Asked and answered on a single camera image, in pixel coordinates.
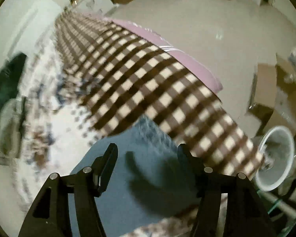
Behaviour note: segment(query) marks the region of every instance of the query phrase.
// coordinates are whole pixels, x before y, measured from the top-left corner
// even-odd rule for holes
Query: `open cardboard box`
[[[296,71],[276,55],[277,64],[258,64],[248,111],[262,122],[262,133],[283,125],[296,134]]]

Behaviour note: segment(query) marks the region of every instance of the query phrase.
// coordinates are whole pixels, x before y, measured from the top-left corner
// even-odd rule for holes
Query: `tiled floor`
[[[246,115],[257,62],[275,64],[296,46],[296,28],[277,9],[252,0],[134,0],[113,17],[151,28],[206,65],[221,80],[224,109],[253,137]]]

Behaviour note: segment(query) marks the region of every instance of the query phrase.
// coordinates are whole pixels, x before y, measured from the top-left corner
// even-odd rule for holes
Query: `blanket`
[[[263,157],[202,81],[108,19],[60,15],[38,41],[19,91],[27,115],[13,178],[25,211],[50,173],[69,174],[97,140],[123,132],[142,114],[216,172],[251,178]],[[182,233],[196,211],[132,234],[147,227],[156,236]]]

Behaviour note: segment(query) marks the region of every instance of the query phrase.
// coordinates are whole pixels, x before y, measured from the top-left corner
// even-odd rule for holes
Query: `pink fabric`
[[[219,79],[206,68],[203,64],[199,63],[190,55],[185,52],[172,47],[165,39],[159,34],[148,28],[143,28],[133,22],[112,19],[116,24],[127,28],[133,33],[145,38],[149,42],[162,48],[164,51],[175,57],[182,65],[189,69],[198,79],[200,79],[209,89],[214,93],[218,93],[223,89],[223,86]]]

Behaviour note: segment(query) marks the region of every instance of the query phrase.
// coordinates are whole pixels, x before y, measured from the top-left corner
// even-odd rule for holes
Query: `checkered pattern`
[[[110,21],[69,13],[55,24],[67,79],[89,90],[79,99],[93,128],[118,134],[145,113],[218,172],[252,176],[259,167],[261,153],[218,97],[171,55]]]

